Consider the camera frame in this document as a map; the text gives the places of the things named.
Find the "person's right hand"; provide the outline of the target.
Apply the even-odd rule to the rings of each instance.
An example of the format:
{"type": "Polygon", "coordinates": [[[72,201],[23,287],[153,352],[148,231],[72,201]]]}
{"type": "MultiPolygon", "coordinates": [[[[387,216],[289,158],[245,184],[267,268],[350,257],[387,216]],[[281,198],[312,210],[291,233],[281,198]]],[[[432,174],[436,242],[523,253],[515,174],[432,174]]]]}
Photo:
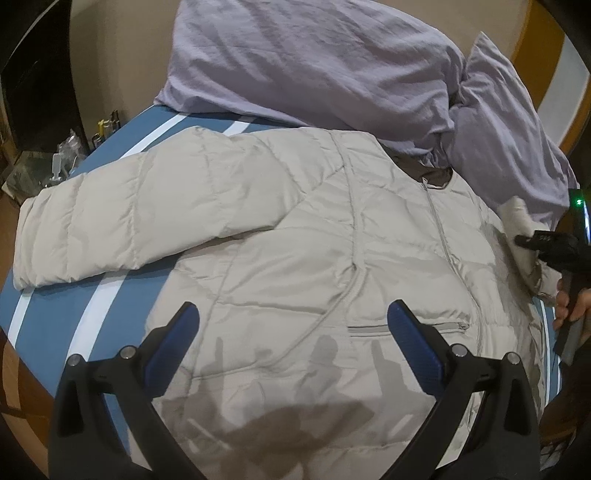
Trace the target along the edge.
{"type": "Polygon", "coordinates": [[[575,305],[570,307],[570,296],[564,287],[564,279],[561,278],[557,283],[557,296],[555,306],[555,320],[553,328],[559,330],[566,320],[575,322],[583,319],[590,311],[591,296],[590,290],[581,290],[577,297],[575,305]]]}

